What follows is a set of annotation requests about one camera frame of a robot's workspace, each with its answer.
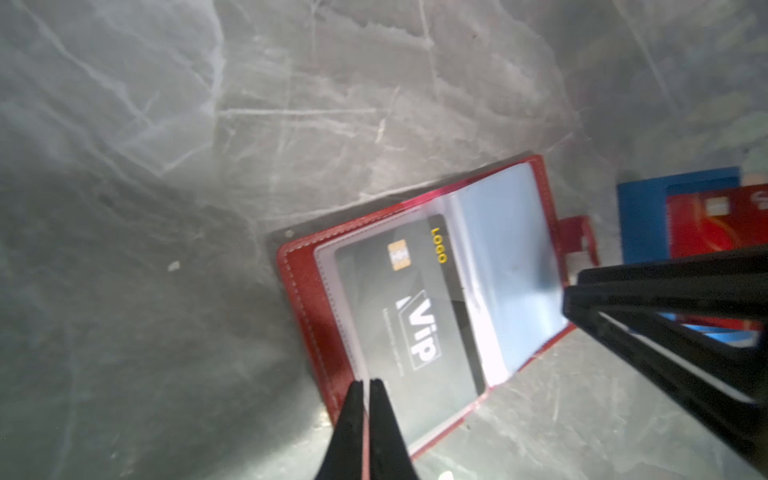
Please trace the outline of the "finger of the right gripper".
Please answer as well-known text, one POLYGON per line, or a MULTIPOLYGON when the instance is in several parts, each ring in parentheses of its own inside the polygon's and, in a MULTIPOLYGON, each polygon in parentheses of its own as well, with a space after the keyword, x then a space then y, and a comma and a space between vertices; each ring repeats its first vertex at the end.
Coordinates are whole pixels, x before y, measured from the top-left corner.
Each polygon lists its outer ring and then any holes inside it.
POLYGON ((582 271, 564 316, 760 473, 767 471, 767 333, 730 346, 668 314, 767 325, 767 248, 582 271))

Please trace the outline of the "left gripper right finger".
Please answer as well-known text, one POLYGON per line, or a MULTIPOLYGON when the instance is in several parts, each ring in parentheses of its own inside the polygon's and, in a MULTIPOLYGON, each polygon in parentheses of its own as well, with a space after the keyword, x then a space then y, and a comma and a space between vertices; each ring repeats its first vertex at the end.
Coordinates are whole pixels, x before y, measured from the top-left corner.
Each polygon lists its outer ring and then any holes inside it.
POLYGON ((417 480, 384 382, 370 382, 369 468, 372 480, 417 480))

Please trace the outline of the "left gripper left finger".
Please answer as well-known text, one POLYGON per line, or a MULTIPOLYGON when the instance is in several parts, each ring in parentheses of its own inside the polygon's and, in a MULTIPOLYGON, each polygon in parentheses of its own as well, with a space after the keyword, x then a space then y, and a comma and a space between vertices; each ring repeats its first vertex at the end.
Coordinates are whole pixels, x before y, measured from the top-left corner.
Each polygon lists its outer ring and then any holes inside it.
POLYGON ((364 387, 353 381, 316 480, 361 480, 363 472, 364 387))

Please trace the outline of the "red credit card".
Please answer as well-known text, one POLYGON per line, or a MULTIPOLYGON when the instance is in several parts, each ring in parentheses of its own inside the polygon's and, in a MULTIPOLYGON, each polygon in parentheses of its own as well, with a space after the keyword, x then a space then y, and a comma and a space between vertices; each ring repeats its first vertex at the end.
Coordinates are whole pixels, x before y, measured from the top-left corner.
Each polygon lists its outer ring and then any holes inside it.
POLYGON ((672 195, 666 207, 670 257, 692 257, 695 280, 712 286, 758 275, 767 287, 765 184, 672 195))

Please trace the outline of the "black VIP card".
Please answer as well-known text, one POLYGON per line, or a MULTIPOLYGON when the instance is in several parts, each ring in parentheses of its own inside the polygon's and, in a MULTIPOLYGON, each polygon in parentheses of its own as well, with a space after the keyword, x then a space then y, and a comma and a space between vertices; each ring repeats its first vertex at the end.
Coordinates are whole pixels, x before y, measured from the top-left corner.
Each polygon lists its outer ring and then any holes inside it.
POLYGON ((486 390, 445 217, 391 219, 340 242, 325 261, 355 375, 384 383, 416 451, 486 390))

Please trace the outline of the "red leather card holder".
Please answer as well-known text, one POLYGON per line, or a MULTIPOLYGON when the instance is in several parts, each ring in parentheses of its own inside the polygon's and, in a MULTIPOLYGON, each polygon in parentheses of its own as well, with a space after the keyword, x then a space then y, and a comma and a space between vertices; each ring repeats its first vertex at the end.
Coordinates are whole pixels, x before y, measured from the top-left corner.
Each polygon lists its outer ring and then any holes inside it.
POLYGON ((485 392, 418 455, 454 430, 497 386, 570 332, 562 298, 578 262, 599 264, 585 216, 559 218, 542 157, 501 162, 397 204, 283 244, 280 276, 333 423, 356 377, 329 298, 326 252, 391 219, 441 214, 449 229, 486 382, 485 392))

